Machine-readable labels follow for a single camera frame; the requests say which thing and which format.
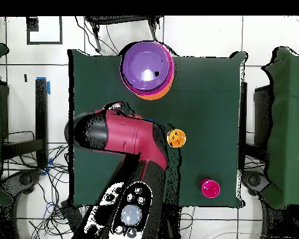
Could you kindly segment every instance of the pink bowl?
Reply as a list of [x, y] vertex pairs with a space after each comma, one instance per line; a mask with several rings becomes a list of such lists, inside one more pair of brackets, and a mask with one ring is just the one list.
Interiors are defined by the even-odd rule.
[[144, 96], [146, 96], [146, 95], [155, 95], [155, 94], [157, 94], [157, 93], [163, 91], [163, 90], [168, 86], [168, 84], [170, 83], [170, 81], [171, 81], [171, 79], [172, 79], [172, 77], [173, 77], [173, 75], [174, 75], [174, 61], [173, 61], [173, 58], [172, 58], [171, 54], [169, 53], [169, 51], [167, 50], [166, 47], [164, 47], [163, 45], [161, 45], [161, 44], [159, 44], [159, 43], [156, 43], [156, 44], [159, 45], [160, 47], [162, 47], [162, 49], [165, 51], [166, 55], [168, 56], [169, 65], [170, 65], [170, 66], [169, 66], [170, 70], [169, 70], [168, 76], [167, 76], [165, 82], [161, 85], [161, 87], [159, 87], [159, 88], [158, 88], [157, 90], [155, 90], [155, 91], [142, 92], [142, 91], [140, 91], [140, 90], [135, 89], [134, 87], [132, 87], [132, 86], [128, 83], [128, 81], [125, 79], [125, 77], [122, 76], [122, 74], [121, 74], [121, 72], [120, 72], [122, 82], [125, 84], [125, 86], [126, 86], [129, 90], [131, 90], [132, 92], [137, 93], [137, 94], [139, 94], [139, 95], [144, 95]]

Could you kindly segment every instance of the small cup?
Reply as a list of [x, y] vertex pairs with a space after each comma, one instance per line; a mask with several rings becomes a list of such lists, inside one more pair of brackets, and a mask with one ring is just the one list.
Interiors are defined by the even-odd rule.
[[204, 194], [205, 197], [210, 199], [216, 198], [221, 192], [221, 187], [214, 180], [204, 179], [202, 181], [201, 187], [202, 187], [202, 194]]

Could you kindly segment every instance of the white tile floor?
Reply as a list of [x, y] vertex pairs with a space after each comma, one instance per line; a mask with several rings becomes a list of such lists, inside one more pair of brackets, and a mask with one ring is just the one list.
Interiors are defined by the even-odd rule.
[[[55, 20], [55, 17], [39, 17], [39, 32], [31, 32], [32, 41], [54, 41], [59, 33]], [[62, 17], [62, 45], [27, 45], [26, 18], [0, 18], [0, 43], [7, 44], [10, 50], [6, 57], [0, 58], [0, 76], [10, 86], [9, 130], [35, 130], [34, 80], [36, 77], [46, 77], [51, 85], [48, 95], [49, 148], [65, 143], [63, 130], [69, 110], [67, 49], [80, 49], [90, 55], [98, 55], [91, 46], [96, 47], [93, 35], [84, 34], [77, 22], [84, 27], [83, 17], [77, 17], [77, 21], [74, 17]], [[130, 42], [151, 39], [146, 21], [109, 25], [108, 31], [119, 51]], [[249, 56], [245, 68], [245, 81], [248, 83], [247, 131], [253, 132], [254, 90], [269, 84], [260, 67], [269, 63], [275, 47], [286, 45], [299, 53], [299, 16], [166, 16], [164, 22], [163, 18], [160, 19], [156, 35], [159, 41], [169, 45], [180, 56], [228, 57], [235, 51], [246, 51]], [[114, 49], [106, 26], [100, 27], [99, 36]], [[101, 47], [102, 54], [114, 55], [103, 43]], [[30, 138], [30, 134], [18, 134], [10, 140]], [[247, 134], [247, 141], [252, 143], [253, 140], [253, 135]], [[65, 161], [60, 157], [58, 163], [65, 164]], [[16, 168], [16, 165], [10, 164], [9, 168]], [[62, 180], [67, 182], [68, 175], [64, 174]], [[50, 182], [46, 176], [41, 177], [40, 184], [45, 196], [50, 197]], [[67, 198], [68, 186], [67, 183], [58, 184], [61, 199]], [[251, 197], [244, 187], [241, 196], [246, 203], [241, 209], [196, 208], [192, 225], [181, 230], [182, 239], [259, 239], [262, 228], [260, 202], [257, 197]], [[34, 228], [29, 220], [35, 226], [40, 224], [45, 206], [39, 186], [31, 195], [22, 195], [17, 210], [21, 239], [30, 239]], [[183, 209], [183, 213], [190, 215], [193, 211], [193, 207]], [[183, 215], [182, 219], [181, 228], [191, 224], [188, 215]]]

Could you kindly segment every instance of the orange ball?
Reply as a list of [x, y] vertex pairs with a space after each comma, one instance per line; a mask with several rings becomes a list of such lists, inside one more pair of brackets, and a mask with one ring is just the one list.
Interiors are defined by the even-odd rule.
[[186, 135], [180, 129], [174, 129], [168, 132], [167, 142], [172, 148], [180, 148], [186, 142]]

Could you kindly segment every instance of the table surface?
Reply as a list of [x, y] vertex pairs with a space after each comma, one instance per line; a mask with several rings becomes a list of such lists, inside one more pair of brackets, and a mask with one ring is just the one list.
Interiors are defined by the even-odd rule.
[[[180, 153], [168, 148], [165, 201], [172, 203], [175, 198], [180, 166], [180, 206], [242, 206], [236, 197], [237, 127], [240, 66], [245, 53], [237, 52], [231, 58], [173, 57], [173, 85], [164, 97], [154, 101], [137, 97], [122, 84], [121, 57], [92, 57], [78, 50], [72, 54], [75, 115], [110, 102], [127, 101], [137, 114], [163, 125], [165, 133], [171, 129], [168, 123], [186, 133]], [[93, 204], [121, 159], [75, 148], [74, 203]], [[218, 197], [202, 195], [201, 181], [205, 178], [220, 184]]]

